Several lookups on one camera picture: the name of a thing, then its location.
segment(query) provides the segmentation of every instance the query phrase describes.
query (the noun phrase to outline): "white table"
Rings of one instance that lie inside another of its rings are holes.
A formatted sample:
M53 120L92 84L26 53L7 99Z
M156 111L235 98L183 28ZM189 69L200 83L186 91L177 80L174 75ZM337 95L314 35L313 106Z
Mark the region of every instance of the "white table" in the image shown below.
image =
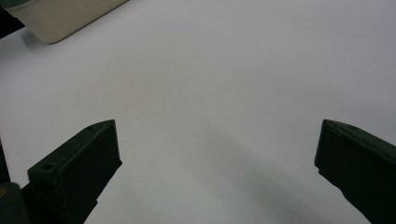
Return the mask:
M396 144L391 0L133 0L51 46L0 40L11 178L115 119L87 224L368 223L318 174L323 119Z

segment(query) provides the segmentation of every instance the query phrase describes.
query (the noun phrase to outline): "white surface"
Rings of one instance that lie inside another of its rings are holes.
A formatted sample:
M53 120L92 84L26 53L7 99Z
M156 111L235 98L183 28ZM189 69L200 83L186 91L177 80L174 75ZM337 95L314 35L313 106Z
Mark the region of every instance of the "white surface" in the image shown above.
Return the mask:
M318 174L323 119L396 144L394 1L134 0L66 40L0 40L11 177L115 119L93 223L368 223Z

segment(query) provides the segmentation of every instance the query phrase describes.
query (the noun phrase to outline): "dark green plastic part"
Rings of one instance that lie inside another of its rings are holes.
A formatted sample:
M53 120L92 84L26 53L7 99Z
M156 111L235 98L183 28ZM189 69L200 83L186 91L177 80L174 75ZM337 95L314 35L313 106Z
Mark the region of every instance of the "dark green plastic part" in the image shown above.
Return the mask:
M0 38L16 32L24 25L16 18L0 7Z
M32 0L0 0L0 7L4 9L18 7Z
M84 223L120 166L114 120L76 134L29 169L24 195L32 222Z
M0 184L0 223L31 224L17 184Z
M315 165L372 223L396 223L396 147L357 127L324 120Z
M6 163L6 157L4 155L3 147L0 139L0 184L9 182L9 173Z

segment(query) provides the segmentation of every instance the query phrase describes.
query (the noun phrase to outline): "green object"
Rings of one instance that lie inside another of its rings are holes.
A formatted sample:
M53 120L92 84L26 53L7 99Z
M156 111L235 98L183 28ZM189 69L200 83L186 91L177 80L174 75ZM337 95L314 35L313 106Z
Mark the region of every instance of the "green object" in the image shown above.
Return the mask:
M396 223L395 146L325 119L315 165L371 223Z
M26 4L32 0L0 0L0 7L4 9L18 7L20 5Z
M28 188L42 199L33 206L49 209L49 223L82 224L121 164L115 121L93 124L29 169Z

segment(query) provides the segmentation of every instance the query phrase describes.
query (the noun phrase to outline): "screw hole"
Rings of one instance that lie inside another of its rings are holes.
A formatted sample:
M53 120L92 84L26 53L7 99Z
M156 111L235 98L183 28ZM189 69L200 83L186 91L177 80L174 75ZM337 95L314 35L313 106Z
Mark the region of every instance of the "screw hole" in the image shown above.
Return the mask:
M55 164L51 164L51 163L43 166L43 170L45 171L52 170L53 168L55 168Z

